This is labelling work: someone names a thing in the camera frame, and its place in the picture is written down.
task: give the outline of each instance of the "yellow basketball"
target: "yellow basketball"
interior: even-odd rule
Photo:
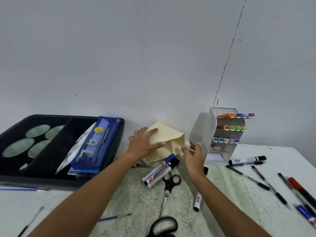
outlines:
[[[94,129],[94,132],[95,133],[102,133],[103,132],[103,128],[102,127],[96,127],[95,129]]]

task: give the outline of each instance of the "black scissors handle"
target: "black scissors handle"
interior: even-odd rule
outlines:
[[[165,228],[163,229],[162,231],[159,231],[158,233],[154,234],[154,228],[157,224],[161,223],[161,222],[164,222],[164,221],[171,221],[173,222],[173,226],[171,227],[168,227],[168,228]],[[176,232],[178,229],[178,223],[176,221],[175,218],[172,218],[170,216],[165,216],[165,217],[162,217],[160,219],[157,219],[151,226],[150,228],[150,231],[147,235],[147,237],[174,237],[173,234],[171,234],[172,232]]]
[[[166,183],[165,191],[171,192],[172,188],[181,183],[181,177],[179,175],[172,175],[170,172],[163,177]]]

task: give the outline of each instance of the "hand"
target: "hand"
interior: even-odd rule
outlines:
[[[190,144],[190,149],[194,151],[190,151],[188,148],[185,147],[182,147],[181,150],[184,153],[184,162],[186,169],[192,182],[196,185],[196,183],[201,178],[205,177],[204,159],[200,145],[193,141],[190,141]]]
[[[128,145],[126,152],[135,157],[136,161],[144,158],[154,150],[166,145],[165,142],[157,142],[151,145],[149,143],[149,139],[158,131],[158,128],[152,129],[145,133],[147,129],[147,127],[143,127],[139,131],[135,131],[134,135],[130,135],[128,137],[130,144]]]

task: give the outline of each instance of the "person's left hand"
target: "person's left hand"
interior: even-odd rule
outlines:
[[[149,143],[149,139],[158,131],[158,128],[152,129],[145,133],[147,129],[147,127],[143,127],[139,131],[135,131],[134,135],[130,135],[128,137],[130,144],[128,145],[126,152],[135,157],[136,161],[144,158],[154,150],[166,145],[165,142],[157,142],[151,145]]]

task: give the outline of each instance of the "cream paper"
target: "cream paper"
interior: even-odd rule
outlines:
[[[146,132],[155,128],[158,128],[158,131],[152,135],[152,137],[149,139],[149,143],[155,144],[157,142],[165,142],[166,145],[146,156],[146,158],[143,159],[146,164],[167,158],[171,154],[178,155],[182,153],[181,146],[184,146],[183,133],[159,121],[149,127]]]

